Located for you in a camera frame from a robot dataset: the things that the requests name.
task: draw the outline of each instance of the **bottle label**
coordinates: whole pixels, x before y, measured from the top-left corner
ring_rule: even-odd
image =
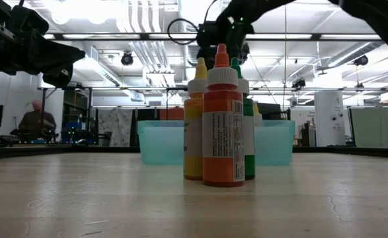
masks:
[[[254,155],[254,116],[244,116],[244,153]]]
[[[232,111],[203,113],[203,157],[232,158],[233,181],[245,179],[243,103],[232,101]]]
[[[184,156],[202,157],[202,119],[185,119],[184,123]]]

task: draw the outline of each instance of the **orange bottle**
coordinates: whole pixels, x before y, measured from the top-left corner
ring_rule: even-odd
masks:
[[[220,44],[208,71],[202,116],[203,180],[209,186],[242,186],[245,181],[243,96],[238,75]]]
[[[186,179],[202,180],[202,95],[207,91],[207,67],[198,58],[195,79],[188,82],[189,99],[184,102],[184,163]]]

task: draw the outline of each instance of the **black cable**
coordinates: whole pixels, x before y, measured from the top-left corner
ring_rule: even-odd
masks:
[[[206,11],[206,16],[204,17],[204,22],[207,20],[208,11],[211,9],[212,5],[213,5],[216,1],[217,1],[217,0],[214,0],[214,1],[210,4],[210,6],[208,6],[207,11]]]
[[[176,22],[178,22],[178,21],[187,22],[188,24],[190,24],[191,26],[193,26],[193,27],[195,28],[195,30],[196,30],[197,33],[199,33],[199,31],[200,31],[200,30],[198,30],[198,27],[196,27],[196,25],[195,25],[194,23],[190,22],[189,20],[186,20],[186,19],[175,19],[175,20],[172,20],[172,21],[170,22],[169,26],[167,27],[167,36],[169,36],[170,40],[171,40],[172,42],[174,42],[175,44],[178,44],[178,45],[181,45],[181,46],[185,46],[185,45],[187,45],[187,44],[191,44],[191,43],[193,43],[194,41],[196,41],[198,35],[197,35],[194,39],[189,40],[189,41],[187,41],[187,42],[178,42],[178,41],[176,41],[176,40],[171,36],[171,34],[170,34],[170,27],[171,27],[174,23],[176,23]]]

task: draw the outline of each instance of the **ceiling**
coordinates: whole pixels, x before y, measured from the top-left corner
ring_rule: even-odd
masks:
[[[96,32],[119,32],[116,25],[116,19],[124,16],[120,0],[67,0],[74,1],[67,10],[70,12],[70,19],[65,24],[58,24],[53,19],[57,12],[59,0],[28,0],[26,7],[31,7],[38,11],[50,24],[49,33],[96,33]],[[126,13],[129,19],[133,16],[132,5],[137,4],[138,23],[142,25],[142,0],[129,0],[129,11]],[[193,12],[188,14],[192,22],[202,22],[204,13],[211,0],[197,0],[196,4],[191,4],[190,0],[144,0],[148,3],[149,27],[153,28],[151,20],[152,3],[158,1],[159,20],[158,25],[161,32],[165,32],[168,24],[183,15],[184,12]],[[6,1],[10,5],[16,5],[18,1]],[[228,0],[223,0],[221,4],[226,6]],[[187,5],[187,10],[177,10]],[[212,16],[218,15],[221,6],[213,6],[210,10],[209,20]],[[256,33],[284,33],[285,28],[290,33],[368,33],[374,34],[374,31],[362,20],[355,19],[347,13],[341,11],[336,5],[331,5],[327,0],[297,0],[286,6],[280,7],[263,15],[253,26]],[[88,19],[90,16],[103,16],[106,20],[102,24],[93,24]],[[182,31],[183,27],[175,24],[172,31]],[[145,85],[143,78],[144,65],[140,62],[138,56],[133,53],[134,63],[131,66],[123,66],[120,62],[125,51],[133,51],[129,42],[122,41],[84,41],[84,42],[64,42],[84,50],[93,46],[98,50],[98,60],[113,74],[117,75],[127,86]],[[194,69],[186,63],[186,51],[184,46],[164,41],[164,49],[168,57],[168,62],[174,74],[176,84],[186,83],[194,76]],[[353,46],[356,42],[248,42],[251,50],[249,59],[243,65],[243,75],[250,81],[251,86],[261,87],[264,84],[268,87],[282,87],[282,81],[306,63],[316,58],[330,58]],[[356,68],[354,65],[342,65],[328,71],[329,75],[340,75],[342,84],[348,87],[354,87],[356,81],[362,81],[370,77],[383,75],[388,72],[388,46],[383,45],[376,50],[367,53],[369,63],[366,66]],[[303,77],[308,87],[314,86],[314,78],[319,77],[318,71],[312,69],[301,72],[298,77]],[[101,87],[104,86],[104,79],[88,64],[75,64],[74,81],[80,81],[86,86]],[[290,87],[292,79],[287,80]],[[388,77],[375,81],[368,87],[384,87],[388,85]]]

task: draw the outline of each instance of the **green bottle cap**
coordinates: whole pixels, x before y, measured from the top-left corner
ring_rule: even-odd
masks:
[[[242,72],[241,72],[241,66],[239,65],[239,61],[237,58],[232,58],[231,68],[235,69],[238,72],[238,79],[243,79]]]

